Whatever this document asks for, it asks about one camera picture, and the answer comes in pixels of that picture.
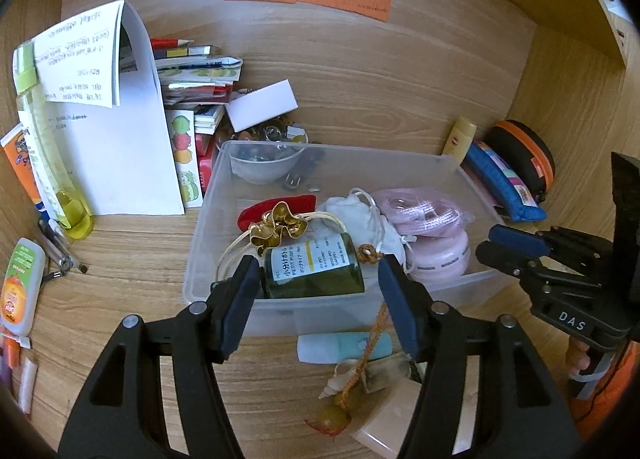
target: yellow bottle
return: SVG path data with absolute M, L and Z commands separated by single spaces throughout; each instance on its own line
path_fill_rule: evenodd
M 31 165 L 44 188 L 52 213 L 65 232 L 72 239 L 84 239 L 93 230 L 94 222 L 86 201 L 69 178 L 53 138 L 45 112 L 42 85 L 35 68 L 33 43 L 20 45 L 16 54 L 16 103 Z
M 466 118 L 458 118 L 444 144 L 442 155 L 452 156 L 458 164 L 462 163 L 476 134 L 476 126 Z

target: yellow-green bottle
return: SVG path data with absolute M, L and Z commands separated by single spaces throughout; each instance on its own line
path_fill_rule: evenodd
M 84 239 L 91 233 L 94 223 L 84 197 L 69 178 L 51 132 L 44 92 L 35 68 L 32 42 L 25 42 L 18 47 L 16 61 L 16 103 L 31 166 L 44 188 L 53 214 L 65 232 L 72 239 Z
M 360 263 L 349 233 L 268 249 L 264 277 L 267 298 L 364 293 Z

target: translucent storage box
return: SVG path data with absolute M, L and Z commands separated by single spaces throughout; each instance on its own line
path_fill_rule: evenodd
M 290 155 L 260 160 L 272 158 L 275 147 L 288 150 Z M 502 220 L 452 158 L 347 146 L 304 147 L 257 141 L 228 141 L 222 146 L 191 241 L 183 288 L 185 302 L 209 296 L 222 252 L 241 233 L 237 220 L 242 210 L 265 199 L 308 193 L 315 194 L 320 204 L 329 197 L 347 196 L 353 187 L 371 193 L 384 188 L 430 186 L 473 214 L 475 221 L 466 227 L 471 246 L 466 274 L 451 282 L 429 285 L 434 299 L 455 307 L 480 303 L 508 283 L 508 277 L 479 264 L 475 257 L 476 246 Z M 317 162 L 308 171 L 310 166 L 305 163 L 310 158 Z M 299 169 L 308 174 L 295 189 L 286 188 L 285 180 L 294 179 Z M 256 299 L 245 334 L 299 335 L 372 325 L 381 302 L 377 285 L 357 295 Z

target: metal screw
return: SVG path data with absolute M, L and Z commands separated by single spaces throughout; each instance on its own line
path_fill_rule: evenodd
M 138 316 L 130 314 L 124 317 L 122 320 L 122 325 L 124 325 L 124 327 L 126 327 L 127 329 L 135 327 L 136 325 L 138 325 Z
M 202 314 L 207 310 L 207 303 L 203 301 L 194 302 L 189 306 L 191 314 Z
M 431 310 L 435 314 L 447 314 L 449 312 L 449 305 L 444 302 L 437 301 L 431 304 Z
M 510 314 L 503 314 L 500 316 L 500 323 L 509 329 L 513 329 L 518 325 L 516 318 L 511 316 Z

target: human hand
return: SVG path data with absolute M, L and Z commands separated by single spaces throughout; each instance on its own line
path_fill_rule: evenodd
M 586 343 L 569 337 L 569 346 L 565 354 L 565 364 L 569 375 L 578 375 L 580 371 L 583 371 L 589 366 L 591 359 L 587 355 L 588 350 L 589 346 Z

